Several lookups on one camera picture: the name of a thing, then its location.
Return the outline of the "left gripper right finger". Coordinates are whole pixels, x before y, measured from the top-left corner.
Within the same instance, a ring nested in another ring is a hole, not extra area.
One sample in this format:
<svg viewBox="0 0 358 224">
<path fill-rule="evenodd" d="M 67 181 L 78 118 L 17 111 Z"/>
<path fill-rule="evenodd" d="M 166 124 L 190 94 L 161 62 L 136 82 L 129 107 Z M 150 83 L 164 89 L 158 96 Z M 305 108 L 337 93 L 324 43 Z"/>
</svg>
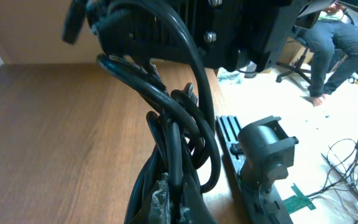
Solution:
<svg viewBox="0 0 358 224">
<path fill-rule="evenodd" d="M 180 224 L 217 224 L 206 207 L 202 195 L 190 174 L 183 175 L 180 202 Z"/>
</svg>

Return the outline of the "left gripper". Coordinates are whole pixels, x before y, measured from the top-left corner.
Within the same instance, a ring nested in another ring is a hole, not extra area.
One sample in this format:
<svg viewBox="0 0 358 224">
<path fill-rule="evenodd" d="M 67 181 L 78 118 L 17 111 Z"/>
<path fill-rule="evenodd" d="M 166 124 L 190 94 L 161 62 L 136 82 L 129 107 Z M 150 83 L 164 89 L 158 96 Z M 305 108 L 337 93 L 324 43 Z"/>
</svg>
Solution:
<svg viewBox="0 0 358 224">
<path fill-rule="evenodd" d="M 95 1 L 85 17 L 105 54 L 233 71 L 275 64 L 308 1 Z"/>
</svg>

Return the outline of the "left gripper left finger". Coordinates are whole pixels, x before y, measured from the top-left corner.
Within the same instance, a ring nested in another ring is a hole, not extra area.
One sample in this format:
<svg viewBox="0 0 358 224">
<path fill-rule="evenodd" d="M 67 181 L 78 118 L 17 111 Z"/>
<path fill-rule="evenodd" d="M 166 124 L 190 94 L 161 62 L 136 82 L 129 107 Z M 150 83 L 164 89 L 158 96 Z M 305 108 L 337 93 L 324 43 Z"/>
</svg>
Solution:
<svg viewBox="0 0 358 224">
<path fill-rule="evenodd" d="M 135 223 L 170 224 L 172 200 L 168 186 L 168 173 L 154 184 L 149 196 L 135 216 Z"/>
</svg>

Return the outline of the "black cable small plug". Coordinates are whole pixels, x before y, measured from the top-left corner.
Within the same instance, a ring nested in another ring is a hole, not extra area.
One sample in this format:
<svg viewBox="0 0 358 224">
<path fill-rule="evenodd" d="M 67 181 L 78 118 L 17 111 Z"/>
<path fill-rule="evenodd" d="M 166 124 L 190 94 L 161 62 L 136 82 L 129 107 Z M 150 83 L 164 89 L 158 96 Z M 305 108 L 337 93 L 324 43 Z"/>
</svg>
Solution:
<svg viewBox="0 0 358 224">
<path fill-rule="evenodd" d="M 214 223 L 203 195 L 219 180 L 211 89 L 197 1 L 74 0 L 62 40 L 74 44 L 84 24 L 98 38 L 97 63 L 150 105 L 154 149 L 127 205 L 126 223 Z"/>
</svg>

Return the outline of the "black USB cable blue plug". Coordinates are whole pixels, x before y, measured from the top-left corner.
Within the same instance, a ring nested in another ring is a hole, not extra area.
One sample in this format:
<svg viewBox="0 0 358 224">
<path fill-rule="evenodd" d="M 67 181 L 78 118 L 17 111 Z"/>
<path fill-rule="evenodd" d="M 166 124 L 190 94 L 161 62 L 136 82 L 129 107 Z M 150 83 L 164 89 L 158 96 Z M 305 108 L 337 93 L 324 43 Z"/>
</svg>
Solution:
<svg viewBox="0 0 358 224">
<path fill-rule="evenodd" d="M 192 176 L 203 196 L 216 186 L 221 173 L 220 153 L 214 137 L 213 99 L 204 67 L 198 62 L 190 63 L 197 93 L 193 92 L 191 83 L 183 90 L 168 92 L 153 65 L 105 54 L 99 55 L 97 61 L 152 107 L 146 118 L 155 147 L 134 184 L 125 222 L 135 223 L 135 216 L 154 184 L 163 173 L 168 173 L 171 223 L 179 223 L 183 175 Z"/>
</svg>

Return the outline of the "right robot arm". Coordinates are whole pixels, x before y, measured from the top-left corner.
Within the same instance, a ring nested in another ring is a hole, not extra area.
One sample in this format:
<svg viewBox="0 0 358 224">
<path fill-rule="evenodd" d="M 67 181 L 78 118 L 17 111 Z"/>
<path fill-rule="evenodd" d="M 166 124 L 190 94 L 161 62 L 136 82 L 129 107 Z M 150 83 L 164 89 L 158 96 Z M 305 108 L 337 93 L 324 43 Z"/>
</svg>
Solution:
<svg viewBox="0 0 358 224">
<path fill-rule="evenodd" d="M 243 127 L 237 135 L 237 144 L 230 151 L 244 156 L 237 171 L 239 185 L 258 201 L 260 212 L 277 213 L 277 200 L 269 199 L 276 180 L 288 177 L 293 166 L 297 137 L 288 136 L 281 127 L 279 116 L 269 116 Z"/>
</svg>

